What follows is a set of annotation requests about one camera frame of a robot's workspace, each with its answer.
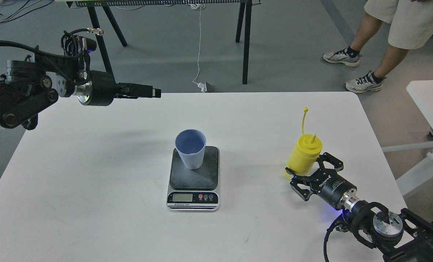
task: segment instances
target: gray floor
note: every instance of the gray floor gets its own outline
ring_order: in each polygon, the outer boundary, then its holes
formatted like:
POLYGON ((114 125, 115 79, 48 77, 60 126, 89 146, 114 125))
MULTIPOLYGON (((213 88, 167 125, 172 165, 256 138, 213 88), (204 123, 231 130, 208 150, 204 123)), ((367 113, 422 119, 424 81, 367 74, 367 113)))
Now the gray floor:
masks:
MULTIPOLYGON (((328 64, 321 55, 350 43, 364 15, 365 2, 263 0, 254 6, 248 85, 241 84, 243 44, 234 43, 238 5, 207 5, 201 12, 198 81, 211 83, 217 92, 346 91, 344 81, 363 76, 380 62, 387 47, 389 25, 383 25, 363 48, 358 68, 328 64)), ((0 12, 9 15, 20 5, 1 7, 0 12)), ((127 48, 120 45, 105 14, 98 10, 118 82, 149 84, 163 92, 199 91, 191 83, 197 74, 199 11, 186 5, 146 6, 135 11, 113 7, 112 11, 129 43, 127 48)), ((63 3, 53 3, 0 25, 0 40, 39 45, 41 50, 61 54, 62 31, 89 26, 85 8, 68 9, 63 3)), ((5 72, 5 60, 23 60, 26 54, 14 48, 0 48, 0 74, 5 72)), ((92 68, 104 70, 98 51, 92 54, 92 68)), ((413 80, 433 80, 433 37, 423 48, 409 53, 388 75, 380 92, 359 95, 381 146, 428 139, 429 124, 405 90, 413 80)), ((347 117, 342 116, 342 121, 347 121, 347 117)), ((23 134, 22 128, 0 128, 0 176, 23 134)), ((426 152, 387 153, 386 159, 395 178, 399 178, 426 152)), ((406 203, 412 211, 432 221, 433 184, 425 185, 406 203)))

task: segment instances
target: digital scale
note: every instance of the digital scale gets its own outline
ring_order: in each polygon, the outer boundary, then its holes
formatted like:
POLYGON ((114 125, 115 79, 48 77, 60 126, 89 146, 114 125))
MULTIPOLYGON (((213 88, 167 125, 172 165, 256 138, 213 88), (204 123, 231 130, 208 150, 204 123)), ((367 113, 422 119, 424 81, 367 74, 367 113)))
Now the digital scale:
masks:
POLYGON ((195 170, 184 166, 173 151, 166 205, 173 211, 214 211, 220 205, 220 151, 206 146, 203 164, 195 170))

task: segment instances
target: white table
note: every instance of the white table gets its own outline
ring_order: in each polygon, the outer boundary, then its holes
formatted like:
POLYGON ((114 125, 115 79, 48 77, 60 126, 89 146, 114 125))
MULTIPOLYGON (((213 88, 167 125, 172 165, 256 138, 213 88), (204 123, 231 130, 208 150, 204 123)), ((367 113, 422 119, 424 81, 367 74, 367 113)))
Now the white table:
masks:
MULTIPOLYGON (((283 171, 301 135, 344 162, 358 196, 405 207, 355 94, 193 93, 115 100, 61 98, 23 136, 0 180, 0 261, 323 261, 338 212, 304 202, 283 171), (195 128, 221 151, 214 213, 165 206, 175 136, 195 128)), ((382 261, 334 232, 332 261, 382 261)))
MULTIPOLYGON (((433 80, 412 81, 407 86, 415 104, 433 129, 433 80)), ((433 181, 433 152, 397 179, 397 184, 404 197, 409 197, 418 191, 419 186, 433 181)))

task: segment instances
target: ribbed cup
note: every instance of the ribbed cup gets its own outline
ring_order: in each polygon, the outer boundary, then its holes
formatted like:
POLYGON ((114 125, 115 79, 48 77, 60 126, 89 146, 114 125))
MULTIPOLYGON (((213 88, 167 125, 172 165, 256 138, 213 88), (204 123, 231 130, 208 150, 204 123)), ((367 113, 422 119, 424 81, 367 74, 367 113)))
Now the ribbed cup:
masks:
POLYGON ((176 149, 188 169, 202 166, 207 140, 202 132, 187 129, 178 134, 175 140, 176 149))

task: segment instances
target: yellow bottle cap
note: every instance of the yellow bottle cap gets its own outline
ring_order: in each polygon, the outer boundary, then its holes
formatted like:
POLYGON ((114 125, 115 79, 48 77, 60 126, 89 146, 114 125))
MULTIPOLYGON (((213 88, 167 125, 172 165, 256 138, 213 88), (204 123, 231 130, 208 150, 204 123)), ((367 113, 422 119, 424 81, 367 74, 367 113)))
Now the yellow bottle cap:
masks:
POLYGON ((297 142, 299 146, 298 153, 306 158, 316 158, 323 149, 321 140, 316 135, 306 134, 299 138, 297 142))

